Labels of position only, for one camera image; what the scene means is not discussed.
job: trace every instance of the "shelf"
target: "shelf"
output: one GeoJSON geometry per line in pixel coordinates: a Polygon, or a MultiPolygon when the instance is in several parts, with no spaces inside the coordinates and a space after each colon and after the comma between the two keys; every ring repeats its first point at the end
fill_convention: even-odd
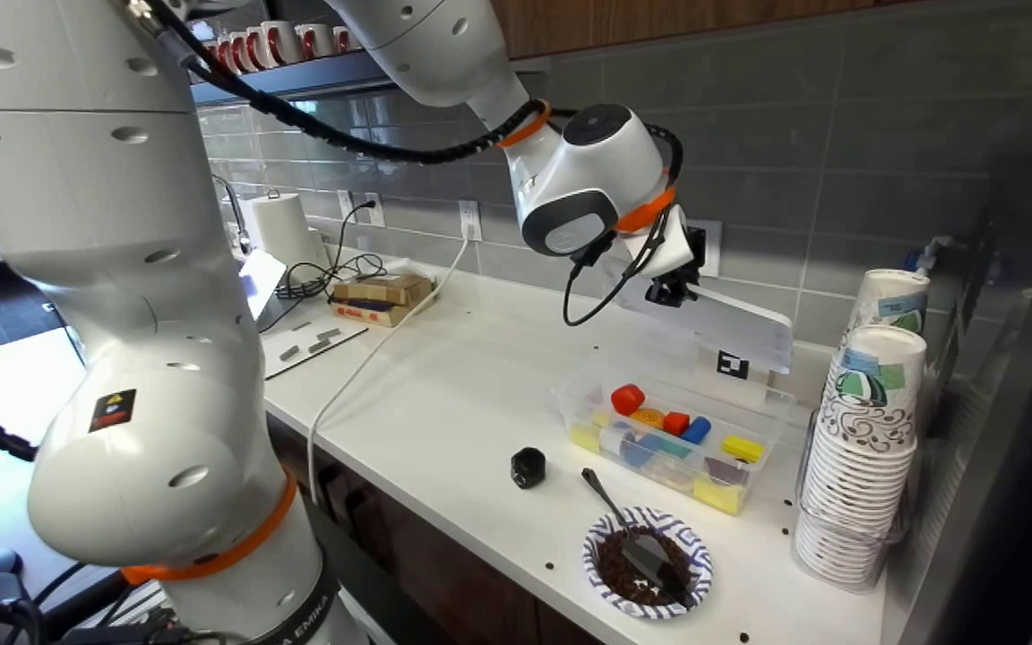
{"type": "MultiPolygon", "coordinates": [[[[542,75],[553,67],[548,56],[513,60],[518,75],[542,75]]],[[[270,67],[242,75],[263,94],[313,96],[313,94],[355,94],[371,87],[393,87],[370,55],[319,56],[304,63],[270,67]]],[[[235,105],[241,96],[221,94],[209,81],[189,87],[198,109],[235,105]]]]}

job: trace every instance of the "gray tile wall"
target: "gray tile wall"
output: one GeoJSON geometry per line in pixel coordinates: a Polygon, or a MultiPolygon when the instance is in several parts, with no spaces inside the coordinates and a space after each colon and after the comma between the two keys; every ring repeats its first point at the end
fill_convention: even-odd
{"type": "MultiPolygon", "coordinates": [[[[682,202],[724,223],[718,288],[834,345],[861,271],[936,234],[965,234],[997,154],[1032,149],[1032,0],[909,6],[553,56],[528,75],[553,105],[617,102],[688,147],[682,202]]],[[[480,133],[469,112],[414,109],[398,88],[304,102],[349,133],[439,147],[480,133]]],[[[443,167],[328,149],[242,109],[209,109],[209,154],[242,194],[297,190],[337,223],[337,190],[377,190],[371,250],[448,262],[455,202],[480,202],[469,270],[558,288],[567,265],[518,245],[499,154],[443,167]]]]}

